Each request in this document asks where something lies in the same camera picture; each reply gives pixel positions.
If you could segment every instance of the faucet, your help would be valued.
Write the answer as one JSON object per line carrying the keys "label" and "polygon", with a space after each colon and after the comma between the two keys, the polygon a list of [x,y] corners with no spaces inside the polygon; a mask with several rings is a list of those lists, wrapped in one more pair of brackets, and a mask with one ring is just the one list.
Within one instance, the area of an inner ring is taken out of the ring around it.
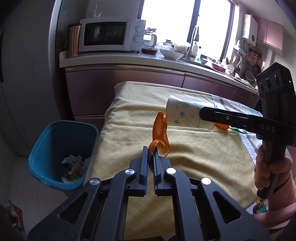
{"label": "faucet", "polygon": [[190,41],[190,47],[189,50],[187,52],[186,55],[186,59],[190,60],[190,57],[195,57],[195,55],[191,54],[192,51],[192,47],[193,47],[193,41],[199,41],[199,27],[197,25],[195,25],[194,29],[193,29],[193,33],[192,33],[192,37],[191,37],[191,41]]}

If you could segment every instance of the white water heater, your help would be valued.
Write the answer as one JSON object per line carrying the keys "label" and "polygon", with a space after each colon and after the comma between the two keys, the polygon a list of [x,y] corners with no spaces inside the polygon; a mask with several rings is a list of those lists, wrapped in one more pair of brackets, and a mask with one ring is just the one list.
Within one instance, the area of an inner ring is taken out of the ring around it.
{"label": "white water heater", "polygon": [[250,14],[244,15],[244,27],[242,31],[242,37],[246,40],[247,43],[252,46],[256,45],[258,34],[258,24]]}

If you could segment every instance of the upper cabinet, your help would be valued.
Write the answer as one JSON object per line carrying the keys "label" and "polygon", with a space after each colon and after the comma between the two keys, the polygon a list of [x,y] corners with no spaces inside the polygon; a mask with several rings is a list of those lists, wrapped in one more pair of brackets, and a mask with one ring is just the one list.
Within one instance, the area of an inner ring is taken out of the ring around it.
{"label": "upper cabinet", "polygon": [[257,40],[279,51],[283,50],[283,26],[273,21],[253,16],[258,23]]}

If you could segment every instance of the white countertop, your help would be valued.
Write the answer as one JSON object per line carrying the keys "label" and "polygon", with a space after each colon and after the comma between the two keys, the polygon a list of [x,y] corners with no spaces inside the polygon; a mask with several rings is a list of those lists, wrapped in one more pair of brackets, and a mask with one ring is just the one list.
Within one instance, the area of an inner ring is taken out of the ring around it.
{"label": "white countertop", "polygon": [[180,60],[165,59],[161,53],[157,53],[156,55],[148,55],[132,52],[91,52],[81,53],[78,57],[74,58],[65,58],[65,56],[65,51],[59,54],[60,68],[87,64],[132,64],[139,66],[159,67],[207,76],[259,95],[255,90],[249,88],[243,83],[233,80],[223,73],[219,73],[215,70],[210,70],[198,65],[181,62]]}

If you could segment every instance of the microwave control knob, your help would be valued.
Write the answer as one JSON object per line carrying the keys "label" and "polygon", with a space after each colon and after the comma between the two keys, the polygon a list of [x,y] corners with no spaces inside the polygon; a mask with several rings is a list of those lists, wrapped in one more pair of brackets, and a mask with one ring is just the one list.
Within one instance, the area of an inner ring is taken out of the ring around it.
{"label": "microwave control knob", "polygon": [[141,41],[141,37],[140,36],[136,36],[134,38],[134,40],[135,40],[136,43],[139,43]]}
{"label": "microwave control knob", "polygon": [[142,31],[143,31],[143,27],[142,27],[142,26],[138,26],[138,27],[136,27],[136,31],[137,31],[138,33],[142,32]]}

